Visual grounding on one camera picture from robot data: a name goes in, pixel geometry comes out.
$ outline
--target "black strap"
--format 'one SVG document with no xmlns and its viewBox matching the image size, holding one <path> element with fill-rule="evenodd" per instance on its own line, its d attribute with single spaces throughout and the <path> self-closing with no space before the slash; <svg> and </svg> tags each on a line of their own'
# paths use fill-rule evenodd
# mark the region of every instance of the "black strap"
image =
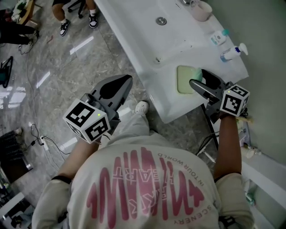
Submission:
<svg viewBox="0 0 286 229">
<path fill-rule="evenodd" d="M 225 228 L 236 223 L 235 219 L 232 216 L 220 216 L 219 221 L 223 223 Z"/>
<path fill-rule="evenodd" d="M 226 175 L 229 175 L 229 174 L 224 174 L 224 175 L 222 175 L 222 176 L 220 176 L 220 177 L 214 179 L 214 182 L 216 183 L 219 179 L 223 178 L 223 177 L 226 176 Z"/>
<path fill-rule="evenodd" d="M 67 178 L 65 176 L 56 176 L 56 177 L 52 178 L 52 180 L 60 180 L 60 181 L 63 181 L 67 184 L 70 184 L 72 182 L 72 179 Z"/>
</svg>

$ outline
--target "power strip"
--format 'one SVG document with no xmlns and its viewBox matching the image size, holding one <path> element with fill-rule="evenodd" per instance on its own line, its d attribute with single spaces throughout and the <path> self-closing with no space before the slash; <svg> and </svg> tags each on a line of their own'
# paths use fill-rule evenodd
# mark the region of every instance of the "power strip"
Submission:
<svg viewBox="0 0 286 229">
<path fill-rule="evenodd" d="M 45 141 L 45 139 L 44 139 L 43 136 L 40 137 L 40 141 L 44 144 L 44 145 L 43 145 L 43 146 L 44 146 L 44 149 L 45 149 L 46 151 L 49 150 L 49 147 L 48 147 L 48 145 L 46 144 L 46 141 Z"/>
</svg>

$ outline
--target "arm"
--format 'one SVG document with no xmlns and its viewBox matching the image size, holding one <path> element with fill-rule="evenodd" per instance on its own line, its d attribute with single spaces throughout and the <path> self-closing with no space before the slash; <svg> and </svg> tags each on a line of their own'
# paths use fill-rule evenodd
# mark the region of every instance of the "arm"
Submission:
<svg viewBox="0 0 286 229">
<path fill-rule="evenodd" d="M 234 116 L 221 120 L 219 128 L 219 154 L 214 166 L 214 179 L 231 173 L 241 173 L 241 152 Z"/>
<path fill-rule="evenodd" d="M 99 144 L 87 143 L 80 139 L 72 150 L 71 154 L 65 160 L 64 164 L 60 167 L 58 176 L 64 176 L 73 179 L 85 163 L 85 161 L 98 150 Z"/>
<path fill-rule="evenodd" d="M 58 172 L 72 180 L 84 162 L 98 150 L 98 144 L 89 144 L 80 139 Z M 70 184 L 59 179 L 51 180 L 45 187 L 32 218 L 33 228 L 51 228 L 67 212 L 70 199 Z"/>
<path fill-rule="evenodd" d="M 219 154 L 214 166 L 215 185 L 222 208 L 220 216 L 233 217 L 240 228 L 253 228 L 253 216 L 247 204 L 241 173 L 241 152 L 234 116 L 221 120 Z"/>
</svg>

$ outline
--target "green sponge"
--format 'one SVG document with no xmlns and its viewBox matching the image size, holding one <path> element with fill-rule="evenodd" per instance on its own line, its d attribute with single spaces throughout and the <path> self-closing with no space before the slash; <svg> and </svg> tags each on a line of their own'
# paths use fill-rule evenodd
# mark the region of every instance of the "green sponge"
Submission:
<svg viewBox="0 0 286 229">
<path fill-rule="evenodd" d="M 190 66 L 177 67 L 177 91 L 180 94 L 192 94 L 194 90 L 189 85 L 191 79 L 202 81 L 202 70 Z"/>
</svg>

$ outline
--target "cup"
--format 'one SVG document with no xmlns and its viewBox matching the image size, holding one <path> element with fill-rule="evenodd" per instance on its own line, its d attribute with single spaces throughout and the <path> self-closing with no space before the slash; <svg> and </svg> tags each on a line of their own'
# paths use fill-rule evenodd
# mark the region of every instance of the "cup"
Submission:
<svg viewBox="0 0 286 229">
<path fill-rule="evenodd" d="M 206 2 L 198 0 L 191 0 L 190 8 L 191 15 L 197 21 L 206 21 L 213 11 L 212 7 Z"/>
</svg>

